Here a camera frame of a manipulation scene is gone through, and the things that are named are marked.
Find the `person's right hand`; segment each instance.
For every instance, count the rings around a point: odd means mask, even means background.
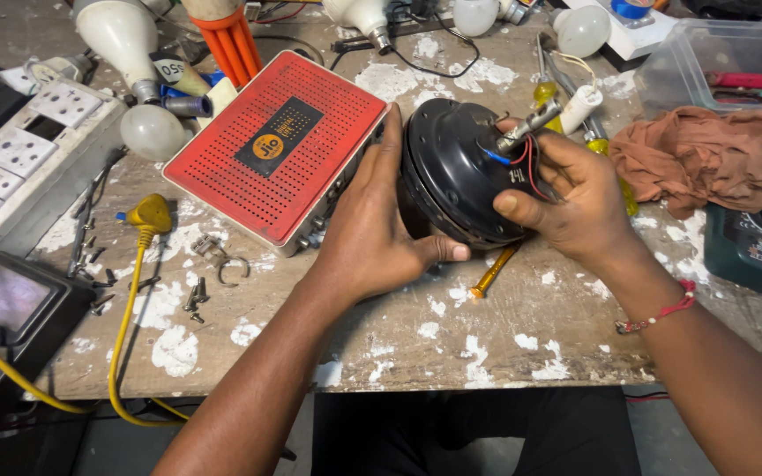
[[[506,119],[502,132],[519,119]],[[645,248],[634,233],[622,200],[616,169],[608,157],[563,135],[542,132],[539,173],[566,201],[551,205],[518,191],[505,190],[493,207],[505,218],[541,233],[558,251],[601,273],[631,249]]]

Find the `orange bulb holder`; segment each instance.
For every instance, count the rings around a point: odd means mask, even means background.
[[[251,38],[243,7],[223,19],[203,20],[190,17],[199,27],[219,68],[235,87],[245,86],[263,68],[258,47]]]

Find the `red router lid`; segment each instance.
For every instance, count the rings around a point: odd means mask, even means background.
[[[386,106],[318,64],[281,52],[164,167],[164,177],[282,245]]]

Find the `red thread bracelet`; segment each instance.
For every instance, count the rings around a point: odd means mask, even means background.
[[[668,316],[669,314],[672,314],[675,311],[682,311],[684,309],[689,308],[690,306],[693,306],[693,302],[696,301],[695,281],[681,279],[680,281],[678,281],[678,283],[681,286],[683,286],[686,292],[684,293],[684,297],[681,298],[681,301],[678,301],[675,304],[675,306],[670,306],[669,308],[662,308],[661,311],[658,312],[657,315],[654,316],[653,318],[649,318],[649,320],[640,321],[638,323],[632,323],[629,321],[616,321],[616,331],[619,334],[627,334],[629,332],[636,332],[638,330],[643,330],[649,327],[651,324],[656,323],[661,318],[664,318],[665,316]]]

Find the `white capacitor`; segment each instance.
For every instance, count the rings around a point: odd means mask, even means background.
[[[563,133],[570,135],[587,119],[587,116],[596,109],[604,100],[599,90],[593,90],[590,85],[584,85],[578,88],[575,96],[569,100],[563,112],[560,113],[560,125],[563,126]]]

